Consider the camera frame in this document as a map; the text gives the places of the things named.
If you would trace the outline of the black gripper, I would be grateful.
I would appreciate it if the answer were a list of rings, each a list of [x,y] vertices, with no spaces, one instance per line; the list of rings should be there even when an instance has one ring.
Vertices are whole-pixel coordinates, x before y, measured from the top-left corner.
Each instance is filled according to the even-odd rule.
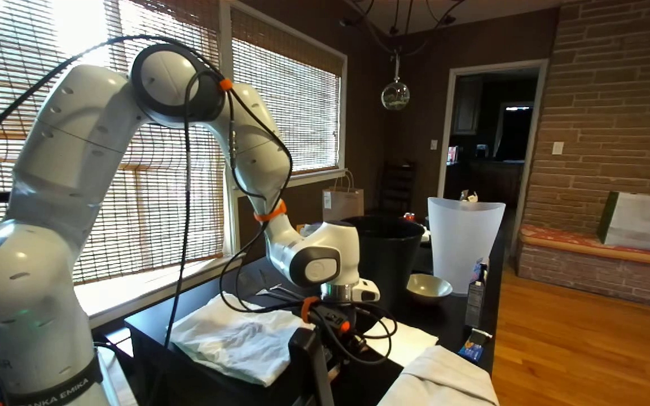
[[[350,315],[344,309],[330,307],[319,298],[302,300],[300,318],[323,328],[332,344],[344,344],[355,335],[355,324]]]

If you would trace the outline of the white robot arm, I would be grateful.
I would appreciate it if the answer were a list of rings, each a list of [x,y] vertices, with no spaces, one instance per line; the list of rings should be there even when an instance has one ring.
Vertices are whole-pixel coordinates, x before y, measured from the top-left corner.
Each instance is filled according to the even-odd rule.
[[[197,50],[150,39],[125,72],[73,55],[48,83],[0,217],[3,406],[113,406],[75,269],[146,127],[208,127],[287,281],[330,307],[382,298],[358,270],[353,226],[293,227],[285,201],[293,156],[267,103]]]

